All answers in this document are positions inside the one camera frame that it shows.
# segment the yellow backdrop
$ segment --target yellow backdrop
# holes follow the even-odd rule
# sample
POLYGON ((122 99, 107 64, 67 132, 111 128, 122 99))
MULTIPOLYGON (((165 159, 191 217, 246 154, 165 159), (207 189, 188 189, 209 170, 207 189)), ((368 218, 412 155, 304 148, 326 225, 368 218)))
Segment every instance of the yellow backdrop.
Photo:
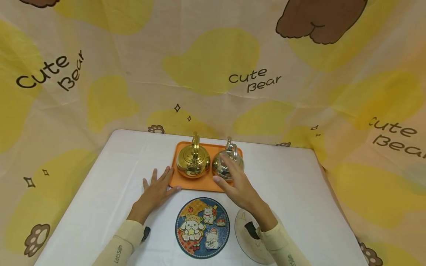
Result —
POLYGON ((0 10, 5 265, 34 264, 115 129, 313 149, 369 266, 426 265, 425 1, 0 10))

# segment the person's right hand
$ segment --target person's right hand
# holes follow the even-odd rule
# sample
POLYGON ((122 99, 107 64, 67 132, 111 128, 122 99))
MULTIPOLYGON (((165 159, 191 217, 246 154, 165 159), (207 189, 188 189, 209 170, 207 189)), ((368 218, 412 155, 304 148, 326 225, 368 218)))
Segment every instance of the person's right hand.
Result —
POLYGON ((274 228, 278 221, 256 190, 250 184, 245 173, 237 166, 234 160, 221 154, 222 160, 229 168, 233 177, 234 187, 229 185, 225 179, 214 176, 213 181, 226 193, 226 195, 240 208, 248 211, 259 223, 264 232, 274 228))

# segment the teapot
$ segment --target teapot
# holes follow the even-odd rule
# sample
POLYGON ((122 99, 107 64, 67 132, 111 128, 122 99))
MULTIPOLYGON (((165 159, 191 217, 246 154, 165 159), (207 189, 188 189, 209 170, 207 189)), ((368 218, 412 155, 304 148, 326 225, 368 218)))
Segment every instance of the teapot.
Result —
POLYGON ((224 161, 220 157, 221 154, 224 154, 234 160, 241 170, 244 170, 244 161, 242 157, 238 154, 237 145, 231 143, 231 140, 227 141, 226 149, 221 152, 218 152, 214 157, 212 164, 213 174, 222 177, 226 181, 232 181, 233 177, 229 172, 228 167, 225 165, 224 161))
POLYGON ((200 146, 200 136, 194 132, 192 144, 185 146, 176 157, 178 171, 188 178, 199 178, 207 173, 210 167, 210 156, 200 146))

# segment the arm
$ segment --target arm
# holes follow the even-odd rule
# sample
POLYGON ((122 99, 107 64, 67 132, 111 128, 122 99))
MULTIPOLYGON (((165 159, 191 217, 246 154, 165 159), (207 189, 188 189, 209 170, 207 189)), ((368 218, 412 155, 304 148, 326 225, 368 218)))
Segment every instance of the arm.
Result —
POLYGON ((112 237, 108 245, 99 254, 93 266, 125 266, 131 254, 141 241, 145 240, 149 231, 143 225, 149 214, 161 206, 171 195, 182 188, 177 186, 167 190, 173 168, 167 167, 157 180, 157 169, 154 169, 151 184, 143 179, 144 193, 133 204, 133 207, 121 227, 112 237))
POLYGON ((125 220, 93 266, 125 266, 142 241, 144 230, 145 227, 139 222, 125 220))
POLYGON ((287 234, 284 226, 279 223, 269 206, 261 202, 263 207, 253 211, 258 221, 257 235, 264 243, 278 266, 311 266, 300 249, 287 234))
POLYGON ((287 234, 284 226, 278 222, 247 176, 230 158, 221 156, 229 167, 234 179, 234 187, 223 178, 214 176, 213 180, 223 189, 226 195, 240 208, 247 210, 259 223, 257 235, 264 243, 278 266, 311 266, 303 253, 287 234))

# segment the teapot handle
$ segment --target teapot handle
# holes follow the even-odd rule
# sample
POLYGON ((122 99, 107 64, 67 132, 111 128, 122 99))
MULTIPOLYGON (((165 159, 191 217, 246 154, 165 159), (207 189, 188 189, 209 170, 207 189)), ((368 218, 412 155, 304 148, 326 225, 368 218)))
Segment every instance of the teapot handle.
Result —
POLYGON ((228 142, 226 143, 226 149, 227 149, 228 151, 232 151, 232 150, 234 150, 234 153, 233 153, 233 154, 231 154, 230 158, 231 158, 231 159, 233 159, 234 161, 237 161, 237 158, 238 158, 237 145, 236 145, 236 144, 231 143, 231 141, 230 141, 230 140, 228 140, 228 142))
POLYGON ((192 164, 197 164, 198 160, 198 149, 200 147, 200 136, 198 136, 197 132, 194 132, 194 136, 192 137, 192 144, 194 145, 194 153, 192 156, 192 164))

